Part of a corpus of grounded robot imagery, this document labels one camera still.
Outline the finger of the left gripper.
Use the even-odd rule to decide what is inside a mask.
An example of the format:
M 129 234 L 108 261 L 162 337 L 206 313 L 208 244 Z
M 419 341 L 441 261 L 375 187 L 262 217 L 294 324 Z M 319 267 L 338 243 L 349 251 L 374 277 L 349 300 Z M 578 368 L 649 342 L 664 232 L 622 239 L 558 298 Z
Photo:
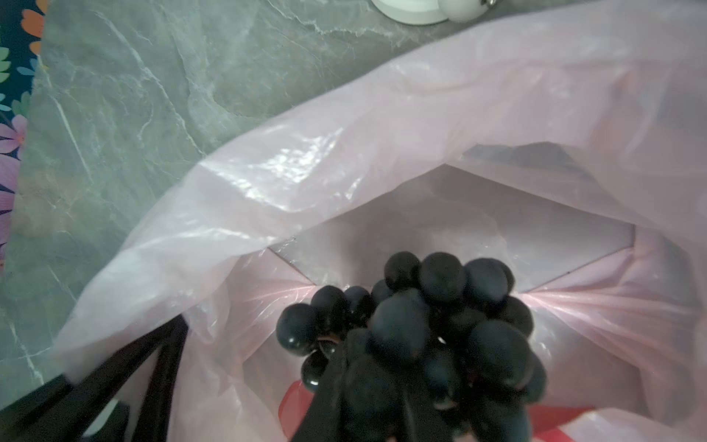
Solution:
M 187 333 L 175 331 L 160 348 L 132 441 L 165 442 L 168 439 L 173 392 Z
M 131 407 L 117 403 L 93 435 L 87 430 L 123 384 L 175 331 L 188 331 L 182 316 L 128 344 L 79 382 L 58 376 L 1 411 L 3 441 L 123 441 Z

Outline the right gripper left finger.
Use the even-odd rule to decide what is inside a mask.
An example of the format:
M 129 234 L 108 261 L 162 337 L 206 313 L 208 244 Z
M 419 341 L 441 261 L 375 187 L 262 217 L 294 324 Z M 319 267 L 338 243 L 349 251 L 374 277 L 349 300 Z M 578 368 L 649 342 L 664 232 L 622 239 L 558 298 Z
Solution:
M 329 361 L 309 410 L 291 438 L 292 442 L 344 441 L 342 392 L 347 368 L 346 346 L 342 345 Z

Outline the pink plastic bag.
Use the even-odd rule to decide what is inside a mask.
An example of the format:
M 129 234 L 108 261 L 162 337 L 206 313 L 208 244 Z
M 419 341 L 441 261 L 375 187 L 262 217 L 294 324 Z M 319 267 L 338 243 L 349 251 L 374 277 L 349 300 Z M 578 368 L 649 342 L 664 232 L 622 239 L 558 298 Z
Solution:
M 251 357 L 313 287 L 275 243 L 449 165 L 635 226 L 633 246 L 528 293 L 637 368 L 650 417 L 601 408 L 583 440 L 706 438 L 706 5 L 596 1 L 427 45 L 220 147 L 87 285 L 54 353 L 71 380 L 185 314 L 191 440 L 274 427 L 207 349 Z

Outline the fake black grapes bunch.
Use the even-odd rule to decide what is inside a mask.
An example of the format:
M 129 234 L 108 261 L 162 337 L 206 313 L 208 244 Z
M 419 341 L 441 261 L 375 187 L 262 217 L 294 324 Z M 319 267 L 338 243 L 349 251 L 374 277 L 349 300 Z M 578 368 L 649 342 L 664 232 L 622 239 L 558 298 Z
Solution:
M 446 252 L 398 252 L 371 289 L 326 285 L 286 307 L 275 336 L 302 358 L 301 381 L 313 397 L 346 346 L 344 441 L 401 441 L 406 380 L 425 385 L 453 440 L 529 441 L 528 407 L 543 398 L 547 373 L 514 285 L 493 258 L 462 263 Z

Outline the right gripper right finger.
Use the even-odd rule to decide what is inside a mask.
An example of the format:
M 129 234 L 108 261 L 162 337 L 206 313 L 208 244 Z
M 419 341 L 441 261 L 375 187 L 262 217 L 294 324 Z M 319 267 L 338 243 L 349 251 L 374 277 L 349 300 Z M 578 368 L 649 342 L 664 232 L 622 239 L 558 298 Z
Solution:
M 433 406 L 425 385 L 416 380 L 406 380 L 401 388 L 400 440 L 406 442 L 452 441 L 452 433 Z

